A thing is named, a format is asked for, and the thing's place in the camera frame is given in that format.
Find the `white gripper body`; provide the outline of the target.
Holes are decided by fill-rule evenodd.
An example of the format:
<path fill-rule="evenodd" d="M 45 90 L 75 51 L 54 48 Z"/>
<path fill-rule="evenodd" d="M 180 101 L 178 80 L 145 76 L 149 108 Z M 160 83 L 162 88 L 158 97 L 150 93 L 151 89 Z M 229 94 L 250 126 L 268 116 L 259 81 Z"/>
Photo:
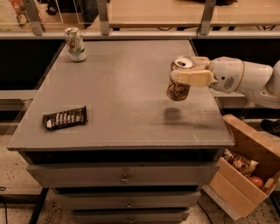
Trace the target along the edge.
<path fill-rule="evenodd" d="M 233 93 L 241 81 L 244 65 L 240 59 L 219 57 L 210 62 L 209 69 L 214 76 L 210 87 L 223 93 Z"/>

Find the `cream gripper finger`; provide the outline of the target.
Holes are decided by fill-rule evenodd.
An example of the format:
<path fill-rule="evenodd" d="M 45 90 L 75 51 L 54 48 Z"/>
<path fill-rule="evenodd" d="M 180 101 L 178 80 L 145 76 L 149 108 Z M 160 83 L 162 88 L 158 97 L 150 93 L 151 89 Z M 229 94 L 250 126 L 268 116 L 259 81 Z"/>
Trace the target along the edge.
<path fill-rule="evenodd" d="M 203 88 L 214 83 L 214 75 L 209 70 L 187 72 L 183 70 L 173 70 L 171 78 L 178 83 Z"/>
<path fill-rule="evenodd" d="M 207 70 L 210 64 L 208 57 L 192 57 L 194 70 Z"/>

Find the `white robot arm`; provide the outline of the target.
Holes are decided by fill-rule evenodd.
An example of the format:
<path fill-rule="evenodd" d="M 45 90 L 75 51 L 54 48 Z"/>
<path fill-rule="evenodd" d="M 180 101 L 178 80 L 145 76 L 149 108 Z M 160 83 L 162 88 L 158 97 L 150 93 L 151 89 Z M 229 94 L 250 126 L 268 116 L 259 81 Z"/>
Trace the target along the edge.
<path fill-rule="evenodd" d="M 279 63 L 274 66 L 219 57 L 183 57 L 174 60 L 170 78 L 190 87 L 244 95 L 257 105 L 280 109 Z"/>

